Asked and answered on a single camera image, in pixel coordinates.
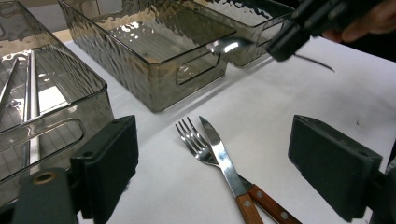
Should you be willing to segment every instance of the metal utensil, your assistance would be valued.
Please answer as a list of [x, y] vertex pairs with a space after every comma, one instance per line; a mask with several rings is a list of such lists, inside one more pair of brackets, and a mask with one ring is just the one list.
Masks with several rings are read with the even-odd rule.
[[226, 158], [228, 158], [228, 155], [225, 152], [225, 149], [222, 150], [221, 145], [222, 143], [219, 141], [216, 142], [216, 145], [212, 145], [212, 147], [214, 148], [213, 152], [215, 153], [215, 157], [218, 161], [219, 167], [224, 173], [224, 176], [231, 188], [231, 191], [233, 192], [233, 196], [235, 197], [236, 203], [238, 204], [239, 210], [241, 211], [244, 220], [246, 221], [246, 223], [263, 223], [256, 207], [254, 206], [253, 201], [247, 193], [245, 186], [243, 185], [242, 181], [238, 177], [237, 172], [233, 168], [231, 161], [228, 161], [227, 164]]
[[[25, 82], [25, 102], [23, 111], [23, 122], [30, 119], [35, 119], [39, 115], [38, 106], [38, 91], [37, 91], [37, 79], [35, 72], [35, 50], [32, 49], [28, 54], [28, 66], [26, 73]], [[29, 141], [25, 142], [21, 148], [21, 168], [25, 168], [31, 163], [39, 160], [39, 138], [34, 137]], [[39, 166], [31, 169], [30, 173], [34, 173], [39, 170]], [[21, 179], [28, 176], [29, 172], [24, 172], [21, 175]]]
[[[197, 132], [190, 119], [187, 118], [187, 120], [190, 127], [184, 119], [176, 125], [180, 138], [183, 140], [195, 159], [202, 163], [219, 167], [218, 162], [211, 152], [211, 146]], [[276, 220], [278, 223], [300, 223], [294, 216], [292, 216], [286, 209], [279, 205], [257, 185], [250, 183], [241, 175], [238, 175], [238, 177], [251, 199], [253, 199], [253, 201], [272, 219]]]
[[228, 36], [209, 43], [206, 47], [213, 53], [228, 53], [232, 49], [247, 47], [251, 44], [253, 44], [253, 42], [246, 38]]
[[20, 60], [18, 58], [15, 59], [14, 64], [12, 65], [11, 71], [9, 71], [9, 76], [4, 84], [4, 87], [0, 93], [0, 111], [4, 110], [4, 106], [7, 104], [7, 96], [9, 95], [9, 91], [11, 88], [11, 80], [17, 73], [17, 66], [20, 64]]
[[[238, 37], [238, 36], [228, 36], [224, 37], [222, 39], [216, 40], [215, 42], [209, 43], [206, 45], [206, 47], [213, 53], [228, 53], [233, 49], [238, 49], [238, 48], [245, 48], [250, 45], [254, 44], [251, 40], [246, 39], [244, 37]], [[323, 66], [332, 72], [334, 72], [334, 69], [332, 69], [329, 65], [326, 63], [321, 63], [317, 60], [308, 58], [306, 56], [294, 53], [294, 57], [306, 60], [311, 63], [315, 63], [317, 65]]]

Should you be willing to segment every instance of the textured plastic tray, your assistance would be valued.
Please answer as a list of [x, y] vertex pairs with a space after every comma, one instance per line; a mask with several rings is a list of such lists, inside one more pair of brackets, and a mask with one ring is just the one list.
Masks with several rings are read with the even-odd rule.
[[[26, 89], [34, 77], [35, 94]], [[106, 83], [19, 2], [0, 3], [0, 90], [7, 90], [0, 104], [0, 206], [18, 196], [25, 175], [67, 168], [70, 155], [113, 120]], [[24, 116], [33, 110], [36, 116]]]
[[74, 41], [153, 112], [225, 74], [228, 55], [206, 45], [234, 29], [173, 1], [122, 0], [111, 13], [91, 0], [59, 3]]
[[269, 0], [178, 0], [197, 13], [221, 21], [236, 30], [235, 36], [254, 44], [232, 51], [230, 62], [236, 66], [268, 55], [265, 46], [282, 28], [283, 21], [294, 10]]

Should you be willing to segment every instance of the utensil organizer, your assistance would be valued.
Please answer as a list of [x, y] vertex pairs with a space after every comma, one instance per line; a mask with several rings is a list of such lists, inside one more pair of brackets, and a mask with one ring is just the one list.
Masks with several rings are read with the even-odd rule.
[[[17, 198], [25, 175], [67, 168], [69, 157], [113, 120], [106, 83], [22, 4], [9, 1], [0, 3], [1, 90], [12, 71], [0, 108], [0, 206]], [[34, 77], [31, 94], [26, 87]], [[37, 117], [27, 119], [34, 99]]]
[[261, 56], [265, 47], [290, 17], [292, 7], [271, 0], [177, 0], [196, 13], [233, 27], [235, 36], [254, 44], [230, 52], [230, 63], [246, 66]]
[[224, 76], [228, 55], [206, 45], [234, 29], [174, 1], [59, 0], [73, 40], [152, 112]]

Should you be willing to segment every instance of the white table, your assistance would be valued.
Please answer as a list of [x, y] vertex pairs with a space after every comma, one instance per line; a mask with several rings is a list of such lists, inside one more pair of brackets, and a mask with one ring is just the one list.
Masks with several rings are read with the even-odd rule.
[[[108, 83], [115, 118], [136, 115], [137, 173], [109, 223], [243, 223], [221, 171], [198, 162], [180, 140], [175, 123], [187, 116], [197, 126], [198, 116], [208, 119], [237, 171], [303, 223], [345, 221], [288, 158], [294, 115], [320, 119], [378, 152], [385, 171], [396, 136], [396, 63], [318, 38], [298, 53], [335, 73], [299, 58], [229, 65], [224, 78], [153, 114], [73, 42], [66, 46]], [[353, 223], [370, 216], [367, 209]]]

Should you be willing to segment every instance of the hand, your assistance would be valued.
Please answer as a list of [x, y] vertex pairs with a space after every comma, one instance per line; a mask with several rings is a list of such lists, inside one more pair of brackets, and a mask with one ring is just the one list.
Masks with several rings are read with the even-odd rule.
[[396, 29], [396, 0], [384, 0], [356, 19], [344, 31], [328, 30], [323, 36], [334, 42], [353, 42], [367, 34], [385, 34]]

